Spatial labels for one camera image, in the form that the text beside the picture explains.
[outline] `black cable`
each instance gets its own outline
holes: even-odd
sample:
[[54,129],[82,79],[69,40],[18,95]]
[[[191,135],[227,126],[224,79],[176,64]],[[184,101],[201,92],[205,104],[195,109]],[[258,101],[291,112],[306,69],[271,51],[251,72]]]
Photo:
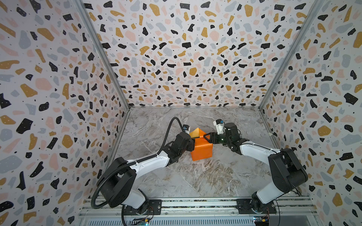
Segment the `black cable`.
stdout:
[[178,119],[178,117],[173,117],[173,118],[171,119],[171,121],[170,121],[170,124],[168,124],[168,128],[167,128],[167,130],[166,130],[165,138],[163,139],[163,143],[162,143],[162,145],[161,145],[160,150],[157,152],[157,154],[160,154],[161,151],[162,151],[162,149],[163,149],[163,147],[165,146],[165,143],[166,143],[166,141],[167,141],[168,132],[170,132],[170,128],[171,128],[172,122],[173,122],[175,119],[177,120],[178,124],[180,125],[182,132],[185,131],[184,128],[182,127],[181,122],[180,122],[180,120]]
[[277,201],[277,199],[275,199],[275,202],[277,202],[277,205],[278,205],[278,212],[279,212],[279,223],[278,223],[278,225],[277,225],[277,226],[279,226],[279,224],[280,224],[280,209],[279,209],[279,204],[278,204],[278,201]]
[[93,193],[92,199],[90,200],[90,205],[92,206],[93,209],[99,209],[105,205],[107,205],[107,202],[103,202],[102,204],[97,205],[96,204],[96,199],[98,197],[98,194],[100,192],[100,190],[102,189],[102,187],[104,186],[104,184],[107,182],[107,180],[109,180],[111,177],[113,177],[115,174],[119,173],[122,169],[135,165],[135,162],[130,162],[127,163],[123,166],[118,167],[117,169],[113,170],[110,174],[108,174],[108,176],[106,178],[104,178],[104,180],[102,180],[102,182],[98,185],[98,187],[96,188],[96,190]]

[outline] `black speckle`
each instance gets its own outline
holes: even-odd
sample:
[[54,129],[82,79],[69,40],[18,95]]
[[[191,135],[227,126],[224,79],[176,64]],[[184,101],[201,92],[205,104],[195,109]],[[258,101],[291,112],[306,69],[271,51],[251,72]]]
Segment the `black speckle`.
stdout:
[[350,94],[350,93],[346,93],[344,95],[344,98],[346,99],[347,103],[350,103],[352,105],[354,105],[358,101],[358,98],[355,97],[354,95]]
[[275,9],[275,10],[283,11],[284,6],[285,6],[285,5],[277,5],[277,4],[276,4],[276,5],[274,6],[274,9]]
[[104,3],[103,7],[104,8],[112,8],[113,7],[112,1],[108,1],[108,2]]
[[190,9],[190,4],[180,3],[181,9]]
[[22,10],[20,7],[16,7],[16,11],[23,17],[26,16],[26,12],[24,10]]
[[70,15],[70,14],[64,15],[63,18],[64,18],[64,20],[66,20],[66,21],[73,19],[72,15]]
[[49,66],[50,66],[50,68],[51,68],[51,71],[55,71],[55,72],[58,71],[58,67],[55,66],[52,62],[49,62]]
[[35,0],[29,0],[31,6],[33,7],[34,11],[38,13],[38,10],[41,9],[40,3],[37,3]]
[[16,129],[17,133],[23,134],[25,131],[30,130],[33,121],[25,118]]

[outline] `gray speckle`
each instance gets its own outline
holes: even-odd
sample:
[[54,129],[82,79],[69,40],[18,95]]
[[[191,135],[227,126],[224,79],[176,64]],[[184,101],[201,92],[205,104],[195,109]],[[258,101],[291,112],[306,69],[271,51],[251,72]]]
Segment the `gray speckle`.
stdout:
[[16,91],[16,90],[12,91],[10,94],[11,94],[11,96],[13,96],[13,97],[19,96],[19,93],[18,93],[18,91]]
[[31,45],[30,39],[25,31],[20,32],[19,46],[22,49],[26,49]]
[[54,224],[54,218],[50,215],[46,218],[46,226],[52,226]]
[[38,15],[35,15],[34,20],[35,20],[36,22],[38,22],[38,24],[40,24],[40,25],[43,25],[43,24],[44,24],[43,19],[42,19],[40,16],[38,16]]
[[240,54],[244,57],[248,56],[249,50],[247,48],[242,48]]
[[252,31],[251,26],[250,26],[249,23],[246,23],[243,26],[244,26],[246,32],[251,32]]
[[235,22],[235,23],[234,23],[234,28],[235,28],[235,30],[239,30],[239,29],[240,29],[240,25]]
[[149,24],[149,23],[146,22],[146,25],[147,25],[147,27],[148,27],[150,30],[153,29],[153,25],[152,25],[152,24]]
[[12,74],[0,74],[0,81],[10,82],[12,77],[14,77]]
[[63,6],[64,8],[68,9],[70,7],[70,2],[69,1],[63,2]]
[[132,59],[131,59],[131,66],[137,67],[137,59],[135,57],[132,57]]
[[229,4],[228,6],[225,7],[225,12],[231,12],[235,9],[236,6],[236,1],[234,1],[233,3]]
[[329,93],[329,84],[328,83],[323,83],[320,86],[320,94],[322,96],[326,95],[327,93]]
[[210,61],[211,61],[211,57],[207,57],[205,60],[204,60],[204,67],[208,67],[210,65]]
[[328,176],[325,172],[320,172],[320,175],[322,176],[323,180],[326,182],[333,182],[333,178]]
[[175,23],[176,23],[180,28],[182,28],[182,20],[180,20],[180,18],[176,17],[176,18],[175,18]]
[[20,205],[22,205],[23,203],[24,203],[24,199],[25,199],[25,195],[24,194],[21,194],[20,196],[19,196],[19,198],[18,198],[18,203],[20,204]]
[[140,1],[137,0],[133,5],[131,5],[130,10],[132,12],[137,12],[139,10],[139,4],[140,4]]
[[270,24],[269,19],[268,19],[268,18],[265,19],[263,25],[265,26],[265,28],[266,28],[267,30],[269,29],[269,24]]
[[156,23],[156,26],[157,26],[161,31],[166,31],[166,30],[167,30],[162,23]]
[[356,135],[348,134],[347,136],[342,138],[342,142],[346,146],[360,142],[360,141],[362,141],[362,137],[358,134],[356,134]]
[[345,33],[350,27],[353,26],[353,23],[348,23],[336,28],[336,32],[338,33]]
[[57,61],[57,60],[58,60],[58,56],[57,56],[57,55],[47,54],[47,56],[48,56],[50,59],[54,60],[54,61]]
[[59,93],[51,93],[49,95],[50,98],[55,98],[55,99],[58,99],[60,97],[60,94]]
[[1,141],[7,141],[13,137],[13,131],[10,129],[2,129],[0,133],[0,140]]
[[349,197],[344,197],[344,202],[347,204],[347,205],[351,205],[352,204],[352,200],[349,198]]
[[201,21],[201,22],[205,22],[205,21],[207,21],[207,20],[205,19],[205,17],[200,16],[200,21]]
[[5,159],[0,160],[0,173],[4,174],[11,170],[15,170],[16,168],[18,168],[21,165],[21,163],[22,163],[22,160],[19,159],[15,155],[6,157]]
[[84,80],[87,80],[89,78],[88,73],[86,71],[80,71],[79,77]]
[[323,202],[323,211],[326,215],[329,214],[329,211],[330,211],[330,207],[328,205],[328,203],[326,201]]
[[347,55],[347,54],[344,54],[342,56],[342,66],[347,68],[349,66],[349,62],[351,61],[351,56],[350,55]]
[[77,201],[78,199],[80,199],[82,197],[83,191],[78,192],[77,194],[75,194],[73,202]]
[[51,180],[52,175],[53,175],[52,172],[48,172],[44,176],[42,176],[41,178],[37,179],[37,182],[44,181],[44,180]]
[[68,34],[69,34],[69,37],[70,37],[71,40],[76,41],[76,42],[79,43],[79,40],[77,39],[77,37],[75,36],[75,34],[73,34],[73,33],[71,33],[71,32],[68,32]]
[[170,48],[164,48],[163,53],[165,53],[167,56],[172,56],[172,50]]
[[69,110],[68,109],[64,109],[63,110],[63,114],[64,114],[64,120],[71,123],[73,121],[73,116],[72,114],[70,114]]
[[342,87],[343,91],[348,91],[352,88],[352,85],[346,83],[346,84],[343,84],[341,87]]
[[60,54],[63,54],[64,56],[69,55],[69,51],[62,46],[60,46],[56,51]]
[[55,192],[55,197],[58,197],[62,194],[62,189],[58,189],[56,192]]
[[44,134],[46,132],[46,128],[40,128],[40,131],[38,133]]
[[35,115],[35,111],[37,110],[37,107],[35,105],[31,105],[29,103],[25,104],[29,110],[29,115]]

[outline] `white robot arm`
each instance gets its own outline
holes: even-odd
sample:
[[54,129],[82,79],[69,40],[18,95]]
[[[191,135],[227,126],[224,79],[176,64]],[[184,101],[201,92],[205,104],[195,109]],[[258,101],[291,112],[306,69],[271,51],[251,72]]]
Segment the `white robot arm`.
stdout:
[[[250,207],[256,213],[262,212],[271,201],[308,180],[304,168],[291,149],[268,148],[241,138],[234,123],[225,124],[221,119],[218,119],[214,121],[214,125],[217,132],[204,135],[209,143],[223,144],[237,154],[250,156],[270,167],[273,180],[252,194]],[[122,157],[115,159],[97,182],[98,187],[91,201],[92,207],[100,208],[106,204],[109,204],[110,207],[116,207],[122,204],[133,207],[139,214],[144,213],[148,207],[148,198],[141,190],[132,189],[133,182],[152,170],[178,162],[185,151],[194,150],[195,140],[188,134],[189,126],[183,125],[181,128],[182,132],[176,136],[175,141],[170,142],[171,145],[169,145],[170,143],[164,145],[167,132],[161,149],[155,154],[127,161]],[[103,194],[106,202],[96,205],[95,200],[99,192]]]

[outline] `pink speckle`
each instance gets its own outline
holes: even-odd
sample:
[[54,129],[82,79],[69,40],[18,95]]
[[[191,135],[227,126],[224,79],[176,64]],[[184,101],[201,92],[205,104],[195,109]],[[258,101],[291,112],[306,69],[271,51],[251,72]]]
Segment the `pink speckle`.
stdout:
[[50,168],[53,168],[54,170],[58,170],[58,156],[56,153],[53,153],[49,159],[49,166]]
[[52,88],[50,82],[46,78],[37,78],[35,80],[35,86],[40,90],[47,90],[47,91],[51,90]]
[[165,6],[162,6],[161,11],[163,12],[163,14],[164,14],[165,16],[167,16],[167,11],[166,11],[166,7],[165,7]]
[[33,57],[33,56],[34,56],[34,53],[33,53],[32,50],[28,50],[28,51],[26,52],[26,55],[27,55],[28,57]]
[[309,59],[312,59],[316,54],[317,54],[317,47],[312,46],[311,48],[309,48],[308,50]]
[[35,162],[30,163],[29,165],[26,166],[26,169],[29,170],[34,164]]
[[123,5],[118,2],[119,8],[122,10],[122,12],[127,12],[127,10],[123,7]]
[[216,10],[216,12],[220,13],[220,7],[219,7],[218,3],[216,3],[216,5],[215,5],[215,10]]
[[43,195],[44,195],[45,197],[48,197],[49,191],[50,191],[50,189],[46,190],[46,191],[43,193]]
[[126,31],[125,36],[126,36],[129,40],[131,40],[132,42],[135,42],[135,41],[136,41],[136,35],[135,35],[133,32],[129,31],[129,30]]
[[46,119],[45,124],[46,124],[50,129],[55,129],[53,117],[48,117],[48,118]]
[[213,30],[211,33],[210,33],[210,38],[216,42],[217,40],[219,40],[219,33],[215,30]]
[[18,52],[12,50],[12,49],[9,49],[8,47],[0,44],[0,47],[7,53],[9,54],[10,56],[18,56]]
[[21,138],[15,139],[3,150],[3,152],[10,153],[15,148],[15,146],[19,143],[20,140],[21,140]]
[[355,59],[354,59],[354,61],[356,62],[356,63],[361,63],[362,62],[362,56],[357,56]]
[[49,157],[48,154],[39,154],[39,157],[42,159],[42,160],[45,160]]
[[319,115],[315,112],[311,112],[307,115],[307,119],[319,119]]

